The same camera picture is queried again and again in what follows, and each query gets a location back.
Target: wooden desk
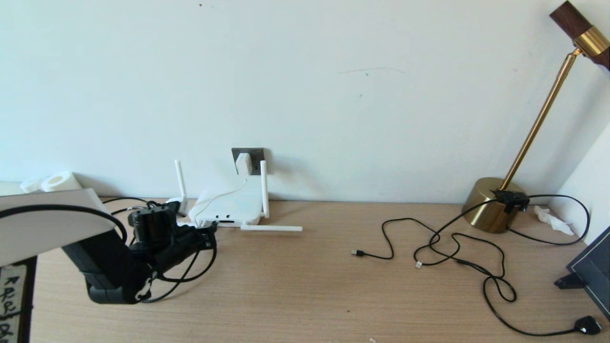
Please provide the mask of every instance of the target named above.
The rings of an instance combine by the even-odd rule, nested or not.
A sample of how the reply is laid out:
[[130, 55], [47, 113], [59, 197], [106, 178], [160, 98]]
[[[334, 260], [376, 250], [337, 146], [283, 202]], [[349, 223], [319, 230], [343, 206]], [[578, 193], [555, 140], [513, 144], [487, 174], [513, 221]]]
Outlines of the wooden desk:
[[[118, 201], [109, 208], [132, 204]], [[387, 227], [395, 259], [350, 255], [360, 248], [388, 256], [380, 230], [386, 219], [413, 216], [438, 228], [459, 210], [459, 205], [445, 204], [274, 201], [273, 218], [264, 223], [303, 225], [302, 233], [222, 228], [217, 261], [204, 277], [180, 285], [164, 301], [134, 306], [94, 304], [76, 267], [61, 250], [50, 251], [38, 262], [32, 342], [610, 341], [608, 321], [584, 291], [560, 291], [553, 285], [584, 244], [553, 247], [512, 233], [484, 233], [460, 220], [446, 230], [439, 248], [453, 251], [448, 234], [453, 231], [492, 239], [506, 252], [507, 279], [518, 293], [517, 302], [510, 304], [489, 289], [509, 323], [541, 333], [569, 329], [576, 319], [593, 315], [604, 329], [597, 336], [532, 338], [506, 328], [485, 304], [482, 274], [453, 261], [414, 267], [412, 253], [430, 233], [412, 222]], [[514, 228], [567, 239], [529, 213]], [[208, 251], [200, 254], [193, 273], [209, 256]], [[464, 239], [460, 256], [499, 269], [499, 256], [487, 245]], [[184, 267], [168, 275], [178, 277]], [[155, 281], [153, 296], [168, 288]]]

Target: gold lamp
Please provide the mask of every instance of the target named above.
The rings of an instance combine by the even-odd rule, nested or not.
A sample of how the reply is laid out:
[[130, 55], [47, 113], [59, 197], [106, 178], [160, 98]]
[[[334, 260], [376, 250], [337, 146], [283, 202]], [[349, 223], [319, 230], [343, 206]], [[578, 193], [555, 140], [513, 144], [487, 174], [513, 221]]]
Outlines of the gold lamp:
[[[569, 1], [566, 1], [563, 5], [559, 6], [559, 8], [550, 14], [550, 17], [572, 39], [576, 49], [566, 56], [564, 63], [561, 65], [547, 99], [542, 105], [540, 113], [529, 131], [527, 138], [523, 142], [515, 161], [512, 163], [511, 169], [506, 174], [506, 177], [504, 177], [504, 179], [482, 178], [477, 180], [468, 196], [468, 200], [466, 200], [466, 203], [464, 204], [464, 211], [477, 204], [495, 199], [496, 196], [494, 195], [494, 191], [496, 190], [510, 190], [525, 193], [521, 187], [511, 183], [512, 177], [515, 175], [521, 161], [534, 141], [538, 130], [542, 126], [544, 118], [547, 116], [553, 101], [559, 93], [559, 89], [561, 89], [561, 85], [564, 83], [565, 78], [570, 72], [578, 55], [582, 54], [590, 58], [594, 63], [602, 65], [610, 71], [610, 42], [608, 42], [608, 39], [604, 37], [595, 26], [591, 25], [590, 22], [586, 20]], [[517, 213], [517, 208], [513, 208], [511, 211], [506, 212], [504, 204], [493, 202], [478, 207], [474, 211], [466, 214], [464, 218], [475, 228], [490, 233], [503, 233], [507, 231], [507, 227], [515, 219]]]

